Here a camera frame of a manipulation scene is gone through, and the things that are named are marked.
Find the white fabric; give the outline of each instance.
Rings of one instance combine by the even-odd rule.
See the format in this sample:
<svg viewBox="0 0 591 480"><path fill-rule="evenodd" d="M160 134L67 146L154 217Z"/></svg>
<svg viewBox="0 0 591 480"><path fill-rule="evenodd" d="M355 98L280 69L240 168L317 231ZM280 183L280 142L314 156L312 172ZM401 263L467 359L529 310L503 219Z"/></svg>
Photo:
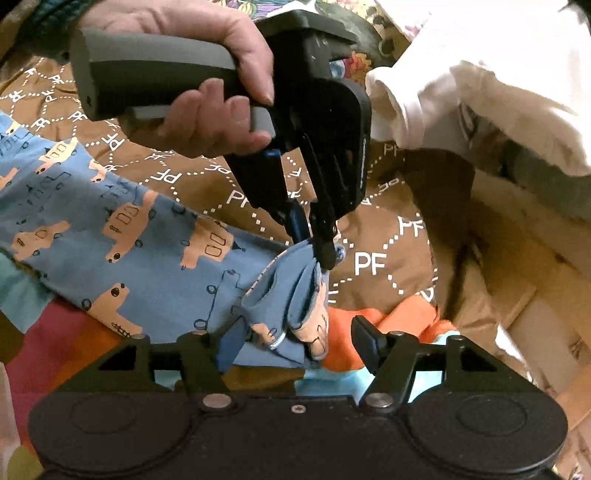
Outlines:
<svg viewBox="0 0 591 480"><path fill-rule="evenodd" d="M267 13L267 18L274 17L285 12L291 12L292 10L306 10L308 12L312 12L313 14L318 13L316 11L316 0L305 0L304 2L294 0L293 2L283 5L283 7L278 8L277 10Z"/></svg>
<svg viewBox="0 0 591 480"><path fill-rule="evenodd" d="M375 3L406 39L412 42L431 13L441 4L441 0L375 0Z"/></svg>
<svg viewBox="0 0 591 480"><path fill-rule="evenodd" d="M397 1L381 0L387 15ZM393 67L368 73L372 136L419 148L462 102L566 174L591 174L591 34L565 4L440 3Z"/></svg>
<svg viewBox="0 0 591 480"><path fill-rule="evenodd" d="M0 362L0 480L7 477L8 461L20 444L8 375Z"/></svg>

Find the clothing pile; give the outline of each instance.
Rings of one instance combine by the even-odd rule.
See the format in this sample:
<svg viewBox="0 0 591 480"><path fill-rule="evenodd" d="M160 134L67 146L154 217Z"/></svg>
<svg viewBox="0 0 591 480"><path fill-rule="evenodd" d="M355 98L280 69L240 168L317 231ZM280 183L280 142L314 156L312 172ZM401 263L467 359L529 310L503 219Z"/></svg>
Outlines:
<svg viewBox="0 0 591 480"><path fill-rule="evenodd" d="M379 17L373 4L344 5ZM367 38L337 74L364 82L394 62L376 57L385 37ZM496 344L467 232L473 168L461 158L373 142L367 197L338 222L327 274L309 244L250 206L223 158L154 151L114 120L90 122L68 66L34 59L2 84L0 110L0 467L11 480L38 466L32 406L134 333L170 342L207 330L233 390L359 398L372 376L350 338L358 314L427 343L459 332L525 373ZM282 163L307 209L300 152ZM178 376L156 379L172 388ZM417 376L413 398L440 379Z"/></svg>
<svg viewBox="0 0 591 480"><path fill-rule="evenodd" d="M368 74L373 137L420 148L457 111L453 151L591 219L591 34L576 2L378 3L412 45Z"/></svg>

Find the metal screw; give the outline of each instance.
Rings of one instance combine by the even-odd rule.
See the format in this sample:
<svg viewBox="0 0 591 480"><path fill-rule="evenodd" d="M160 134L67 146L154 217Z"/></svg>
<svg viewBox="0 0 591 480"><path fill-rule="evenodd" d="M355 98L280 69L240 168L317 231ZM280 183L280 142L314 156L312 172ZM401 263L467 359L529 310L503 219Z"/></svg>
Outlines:
<svg viewBox="0 0 591 480"><path fill-rule="evenodd" d="M232 399L224 393L211 393L203 398L203 405L208 408L226 408L232 403Z"/></svg>
<svg viewBox="0 0 591 480"><path fill-rule="evenodd" d="M372 408L387 408L394 403L394 399L387 393L370 393L365 397L365 403Z"/></svg>
<svg viewBox="0 0 591 480"><path fill-rule="evenodd" d="M292 413L306 413L306 407L303 405L293 405L291 407Z"/></svg>

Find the teal fabric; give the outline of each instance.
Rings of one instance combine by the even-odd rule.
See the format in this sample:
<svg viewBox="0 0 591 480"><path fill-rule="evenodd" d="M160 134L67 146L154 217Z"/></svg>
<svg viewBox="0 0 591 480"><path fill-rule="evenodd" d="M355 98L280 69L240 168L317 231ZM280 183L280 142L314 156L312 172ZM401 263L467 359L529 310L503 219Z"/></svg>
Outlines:
<svg viewBox="0 0 591 480"><path fill-rule="evenodd" d="M36 278L0 253L0 310L25 333L54 298Z"/></svg>
<svg viewBox="0 0 591 480"><path fill-rule="evenodd" d="M97 0L40 0L19 30L16 45L58 61L68 60L70 27Z"/></svg>
<svg viewBox="0 0 591 480"><path fill-rule="evenodd" d="M459 335L459 333L447 332L439 335L433 343L445 345L447 338L451 335ZM442 376L443 372L417 372L408 402L412 402L429 388L439 385ZM359 403L374 378L365 367L353 372L332 372L326 368L309 369L306 370L302 380L295 382L295 393L311 397L349 395Z"/></svg>
<svg viewBox="0 0 591 480"><path fill-rule="evenodd" d="M179 372L170 370L154 370L154 382L169 390L174 390L174 384L181 380Z"/></svg>

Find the light blue fabric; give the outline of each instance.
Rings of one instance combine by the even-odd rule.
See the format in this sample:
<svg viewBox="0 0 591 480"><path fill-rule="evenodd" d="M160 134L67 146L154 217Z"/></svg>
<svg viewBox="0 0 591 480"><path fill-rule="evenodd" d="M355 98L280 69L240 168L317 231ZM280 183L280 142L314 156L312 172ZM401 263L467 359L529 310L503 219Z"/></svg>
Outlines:
<svg viewBox="0 0 591 480"><path fill-rule="evenodd" d="M46 289L120 335L142 331L154 343L168 343L206 330L219 340L215 361L221 371L234 361L317 365L297 342L293 349L285 341L277 351L253 348L238 355L257 324L296 333L312 317L318 324L326 320L327 293L320 294L308 242L286 249L199 215L106 171L77 139L40 138L2 112L0 160L0 249L39 272ZM276 274L282 288L267 282ZM257 279L258 287L251 289ZM255 301L243 308L249 289ZM47 304L37 302L35 311L24 314L31 302L23 292L11 291L6 298L16 303L7 303L5 313L23 330ZM268 308L258 309L260 302ZM326 331L306 336L309 349L323 346Z"/></svg>
<svg viewBox="0 0 591 480"><path fill-rule="evenodd" d="M174 384L181 380L180 372L169 370L154 370L154 382L164 388L174 390Z"/></svg>
<svg viewBox="0 0 591 480"><path fill-rule="evenodd" d="M445 345L447 338L459 335L459 332L447 332L439 335L433 342L435 345ZM429 388L441 383L443 372L417 372L408 399L409 403ZM295 382L295 393L302 396L327 397L333 395L350 395L359 403L361 397L374 381L374 376L367 368L353 372L332 372L326 368L309 369L302 380Z"/></svg>
<svg viewBox="0 0 591 480"><path fill-rule="evenodd" d="M25 333L54 298L36 278L0 252L0 310Z"/></svg>

